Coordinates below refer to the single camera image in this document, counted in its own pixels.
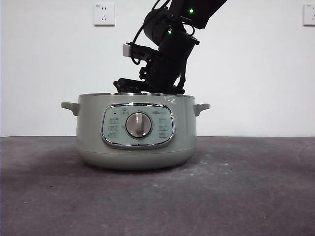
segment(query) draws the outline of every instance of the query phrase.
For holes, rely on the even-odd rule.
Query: rice cooker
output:
[[[196,148],[196,117],[209,104],[160,93],[82,94],[62,107],[77,116],[84,161],[109,169],[145,170],[186,162]]]

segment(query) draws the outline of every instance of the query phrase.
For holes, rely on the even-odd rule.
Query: gray concrete floor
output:
[[[184,165],[112,171],[74,137],[1,138],[2,236],[315,236],[315,138],[199,137]]]

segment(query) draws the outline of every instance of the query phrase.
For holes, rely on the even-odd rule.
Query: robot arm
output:
[[[129,56],[135,64],[145,60],[147,65],[140,70],[134,81],[120,78],[114,82],[118,92],[141,92],[183,94],[187,59],[199,41],[193,37],[194,28],[206,27],[209,18],[226,0],[173,0],[170,7],[167,0],[159,9],[152,9],[146,16],[133,42],[124,45],[124,56]],[[184,25],[190,25],[193,33],[188,34]],[[144,30],[158,50],[136,45],[135,41]],[[180,82],[174,85],[180,76]]]

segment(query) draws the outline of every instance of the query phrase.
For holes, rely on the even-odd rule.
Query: wall socket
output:
[[[315,4],[305,4],[303,8],[303,25],[315,26]]]
[[[94,25],[114,26],[115,25],[115,4],[102,3],[94,5]]]

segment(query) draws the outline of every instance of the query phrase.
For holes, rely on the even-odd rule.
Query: control knob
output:
[[[151,131],[150,118],[141,112],[130,115],[126,122],[126,130],[134,138],[143,138]]]

